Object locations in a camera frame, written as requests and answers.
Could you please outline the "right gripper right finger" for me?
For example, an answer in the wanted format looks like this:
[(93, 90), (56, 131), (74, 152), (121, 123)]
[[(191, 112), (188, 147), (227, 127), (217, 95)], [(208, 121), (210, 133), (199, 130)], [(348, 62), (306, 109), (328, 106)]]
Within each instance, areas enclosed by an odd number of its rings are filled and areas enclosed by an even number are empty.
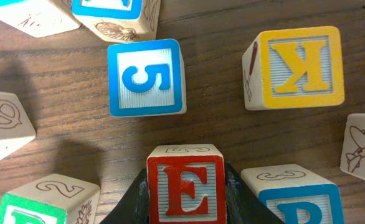
[(238, 172), (224, 163), (227, 224), (284, 224), (249, 189)]

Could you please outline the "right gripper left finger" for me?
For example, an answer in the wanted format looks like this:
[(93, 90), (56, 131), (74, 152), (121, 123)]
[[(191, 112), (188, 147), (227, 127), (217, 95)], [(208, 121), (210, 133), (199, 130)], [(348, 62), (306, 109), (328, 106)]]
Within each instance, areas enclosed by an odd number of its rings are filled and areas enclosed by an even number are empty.
[(142, 169), (116, 207), (100, 224), (148, 224), (149, 193), (146, 169)]

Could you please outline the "red E block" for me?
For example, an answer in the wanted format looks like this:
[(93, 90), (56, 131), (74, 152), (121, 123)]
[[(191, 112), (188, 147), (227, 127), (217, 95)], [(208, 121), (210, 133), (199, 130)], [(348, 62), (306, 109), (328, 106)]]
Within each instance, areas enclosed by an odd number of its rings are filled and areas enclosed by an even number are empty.
[(150, 223), (226, 223), (224, 157), (213, 144), (162, 145), (146, 160)]

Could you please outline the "blue P block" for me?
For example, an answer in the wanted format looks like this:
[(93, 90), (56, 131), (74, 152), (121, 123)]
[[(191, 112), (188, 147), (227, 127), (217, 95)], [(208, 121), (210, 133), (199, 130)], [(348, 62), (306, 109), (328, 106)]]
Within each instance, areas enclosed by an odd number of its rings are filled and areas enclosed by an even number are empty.
[(302, 166), (248, 168), (240, 176), (284, 223), (344, 223), (338, 186)]

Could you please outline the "green B block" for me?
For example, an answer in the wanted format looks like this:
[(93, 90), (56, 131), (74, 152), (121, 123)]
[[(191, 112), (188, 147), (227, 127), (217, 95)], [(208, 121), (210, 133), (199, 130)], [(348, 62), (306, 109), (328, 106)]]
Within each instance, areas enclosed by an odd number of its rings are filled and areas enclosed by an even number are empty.
[(51, 174), (5, 193), (0, 223), (93, 223), (100, 186)]

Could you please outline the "green J block right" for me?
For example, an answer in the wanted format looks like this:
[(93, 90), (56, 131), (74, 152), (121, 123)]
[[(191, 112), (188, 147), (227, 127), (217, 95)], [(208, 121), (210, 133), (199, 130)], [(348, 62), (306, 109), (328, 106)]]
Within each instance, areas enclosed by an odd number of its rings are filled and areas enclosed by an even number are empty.
[(365, 113), (347, 118), (340, 169), (365, 180)]

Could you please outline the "blue 5 block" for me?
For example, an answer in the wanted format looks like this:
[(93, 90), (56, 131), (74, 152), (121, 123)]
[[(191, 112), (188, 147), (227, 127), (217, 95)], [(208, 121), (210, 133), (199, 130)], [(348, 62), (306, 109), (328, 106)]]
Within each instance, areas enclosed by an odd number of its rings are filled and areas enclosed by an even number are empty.
[(107, 60), (112, 116), (162, 116), (187, 111), (184, 60), (177, 40), (110, 45)]

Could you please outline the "blue L block middle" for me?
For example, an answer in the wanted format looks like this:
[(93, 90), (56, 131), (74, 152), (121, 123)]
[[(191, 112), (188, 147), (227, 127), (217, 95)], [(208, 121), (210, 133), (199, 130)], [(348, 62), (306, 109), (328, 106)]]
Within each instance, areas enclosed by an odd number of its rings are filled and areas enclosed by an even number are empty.
[(0, 160), (35, 137), (36, 131), (17, 95), (0, 91)]

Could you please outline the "yellow K block right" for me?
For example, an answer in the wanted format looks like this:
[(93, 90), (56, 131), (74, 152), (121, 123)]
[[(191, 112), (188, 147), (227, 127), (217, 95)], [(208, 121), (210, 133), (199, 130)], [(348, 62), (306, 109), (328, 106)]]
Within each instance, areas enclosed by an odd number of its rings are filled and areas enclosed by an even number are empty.
[(242, 56), (244, 104), (250, 111), (340, 105), (345, 100), (339, 29), (267, 30)]

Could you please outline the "blue D block right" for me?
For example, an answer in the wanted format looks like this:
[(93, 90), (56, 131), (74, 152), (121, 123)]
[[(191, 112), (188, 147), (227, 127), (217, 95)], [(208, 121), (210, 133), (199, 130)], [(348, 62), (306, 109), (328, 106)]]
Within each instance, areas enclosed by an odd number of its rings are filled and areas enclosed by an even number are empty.
[(73, 0), (72, 14), (107, 42), (154, 40), (161, 0)]

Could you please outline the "blue d block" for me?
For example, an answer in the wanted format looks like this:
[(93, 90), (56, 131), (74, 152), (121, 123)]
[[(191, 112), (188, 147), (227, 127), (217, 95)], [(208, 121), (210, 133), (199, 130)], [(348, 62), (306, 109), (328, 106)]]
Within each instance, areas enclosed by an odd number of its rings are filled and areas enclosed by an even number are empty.
[(78, 29), (71, 1), (0, 0), (0, 21), (33, 37), (46, 37)]
[(154, 40), (161, 0), (73, 0), (72, 14), (107, 42)]

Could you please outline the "blue D block left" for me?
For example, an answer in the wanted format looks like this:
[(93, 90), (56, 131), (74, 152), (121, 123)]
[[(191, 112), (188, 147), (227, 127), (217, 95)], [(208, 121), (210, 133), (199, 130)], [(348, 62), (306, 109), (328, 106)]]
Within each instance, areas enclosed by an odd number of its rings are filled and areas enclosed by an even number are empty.
[(0, 0), (0, 21), (33, 37), (46, 37), (78, 29), (71, 1)]

